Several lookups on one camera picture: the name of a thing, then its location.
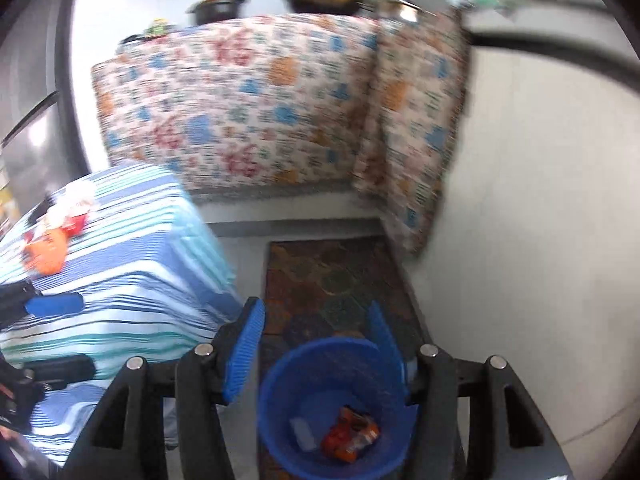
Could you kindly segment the stainless steel pot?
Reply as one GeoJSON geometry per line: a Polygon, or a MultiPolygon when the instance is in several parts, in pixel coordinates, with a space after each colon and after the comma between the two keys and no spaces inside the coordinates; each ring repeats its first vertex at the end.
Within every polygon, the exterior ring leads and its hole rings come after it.
{"type": "Polygon", "coordinates": [[[434,20],[436,14],[427,11],[410,0],[378,0],[374,5],[374,13],[384,20],[395,20],[416,24],[426,20],[434,20]]]}

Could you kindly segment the orange snack bag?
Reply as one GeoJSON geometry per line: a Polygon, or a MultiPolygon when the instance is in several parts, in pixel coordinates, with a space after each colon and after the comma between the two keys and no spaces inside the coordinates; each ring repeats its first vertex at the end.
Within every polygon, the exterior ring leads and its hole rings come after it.
{"type": "Polygon", "coordinates": [[[35,231],[23,235],[26,243],[23,252],[23,266],[27,271],[48,276],[60,273],[67,255],[67,234],[62,228],[55,228],[35,236],[35,231]]]}

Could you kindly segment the round table striped cloth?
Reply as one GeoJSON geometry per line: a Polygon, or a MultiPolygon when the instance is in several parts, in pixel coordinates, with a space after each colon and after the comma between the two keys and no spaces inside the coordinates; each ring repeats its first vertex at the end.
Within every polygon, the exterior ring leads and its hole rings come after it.
{"type": "Polygon", "coordinates": [[[47,393],[27,441],[63,465],[82,427],[130,356],[178,359],[214,338],[242,309],[234,274],[189,194],[168,170],[123,164],[70,184],[94,199],[63,270],[32,282],[42,292],[78,292],[84,310],[24,318],[1,333],[14,366],[82,353],[96,376],[47,393]]]}

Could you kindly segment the red drink can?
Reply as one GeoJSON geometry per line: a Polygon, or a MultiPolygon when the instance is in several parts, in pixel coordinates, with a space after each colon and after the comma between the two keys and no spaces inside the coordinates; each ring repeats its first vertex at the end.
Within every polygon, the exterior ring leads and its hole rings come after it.
{"type": "Polygon", "coordinates": [[[62,231],[67,237],[75,237],[84,232],[91,207],[87,204],[75,204],[63,208],[62,231]]]}

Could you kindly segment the condiment bottles rack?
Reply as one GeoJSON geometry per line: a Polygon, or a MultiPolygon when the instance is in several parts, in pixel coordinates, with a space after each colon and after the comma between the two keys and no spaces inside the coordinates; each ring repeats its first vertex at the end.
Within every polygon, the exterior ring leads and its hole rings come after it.
{"type": "Polygon", "coordinates": [[[171,25],[168,21],[159,18],[158,20],[154,20],[153,23],[146,28],[140,34],[134,34],[126,37],[120,43],[121,44],[132,44],[133,42],[138,41],[150,41],[163,36],[166,36],[173,32],[176,29],[175,25],[171,25]]]}

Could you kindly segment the patterned fu character cloth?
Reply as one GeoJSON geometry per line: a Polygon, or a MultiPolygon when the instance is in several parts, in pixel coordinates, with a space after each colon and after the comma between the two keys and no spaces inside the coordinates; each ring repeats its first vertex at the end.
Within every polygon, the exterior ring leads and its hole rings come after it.
{"type": "Polygon", "coordinates": [[[193,195],[350,188],[405,252],[430,237],[470,43],[457,8],[415,21],[281,14],[138,42],[91,71],[108,160],[193,195]]]}

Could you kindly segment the hexagon pattern floor mat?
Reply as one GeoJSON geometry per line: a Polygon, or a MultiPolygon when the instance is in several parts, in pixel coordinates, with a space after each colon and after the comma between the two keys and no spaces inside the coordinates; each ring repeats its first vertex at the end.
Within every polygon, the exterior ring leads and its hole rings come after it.
{"type": "MultiPolygon", "coordinates": [[[[382,236],[271,243],[262,300],[266,325],[259,385],[281,356],[307,342],[331,337],[371,341],[367,312],[372,301],[407,344],[418,350],[426,341],[410,289],[382,236]]],[[[258,470],[262,479],[300,479],[273,459],[260,437],[258,470]]]]}

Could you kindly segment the black pot red lid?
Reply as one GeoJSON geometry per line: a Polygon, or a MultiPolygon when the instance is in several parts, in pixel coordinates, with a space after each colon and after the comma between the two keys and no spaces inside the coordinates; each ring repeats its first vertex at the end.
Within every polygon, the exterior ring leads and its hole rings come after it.
{"type": "Polygon", "coordinates": [[[202,0],[190,6],[188,13],[197,25],[217,23],[238,18],[245,3],[248,0],[202,0]]]}

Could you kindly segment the white lower cabinet counter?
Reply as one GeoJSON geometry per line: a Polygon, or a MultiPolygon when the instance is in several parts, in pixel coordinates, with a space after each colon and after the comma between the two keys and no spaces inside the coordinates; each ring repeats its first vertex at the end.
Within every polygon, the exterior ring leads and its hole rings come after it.
{"type": "Polygon", "coordinates": [[[472,10],[469,92],[431,243],[435,341],[504,356],[579,479],[639,420],[639,61],[600,13],[472,10]]]}

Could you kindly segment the blue plastic trash basket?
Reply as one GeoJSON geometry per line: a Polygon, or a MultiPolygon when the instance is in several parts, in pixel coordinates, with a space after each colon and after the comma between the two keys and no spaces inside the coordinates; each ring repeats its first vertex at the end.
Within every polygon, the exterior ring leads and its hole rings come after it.
{"type": "Polygon", "coordinates": [[[408,452],[416,409],[392,377],[378,347],[367,339],[318,339],[285,353],[260,386],[257,427],[273,459],[301,479],[381,479],[408,452]],[[342,408],[371,416],[380,436],[345,463],[321,441],[342,408]]]}

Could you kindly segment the orange white small wrapper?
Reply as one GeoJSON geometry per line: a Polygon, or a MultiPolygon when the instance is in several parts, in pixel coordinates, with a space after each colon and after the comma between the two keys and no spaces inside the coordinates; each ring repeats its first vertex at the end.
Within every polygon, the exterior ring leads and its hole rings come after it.
{"type": "Polygon", "coordinates": [[[337,419],[323,437],[321,451],[331,460],[353,464],[378,438],[381,430],[367,413],[360,413],[349,405],[341,407],[337,419]]]}

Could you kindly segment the grey multi-door refrigerator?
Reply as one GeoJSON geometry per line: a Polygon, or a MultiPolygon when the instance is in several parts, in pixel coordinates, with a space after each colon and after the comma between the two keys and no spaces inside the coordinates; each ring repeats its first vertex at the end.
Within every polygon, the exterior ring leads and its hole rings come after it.
{"type": "Polygon", "coordinates": [[[61,0],[30,0],[1,45],[1,166],[21,214],[79,176],[55,82],[61,0]]]}

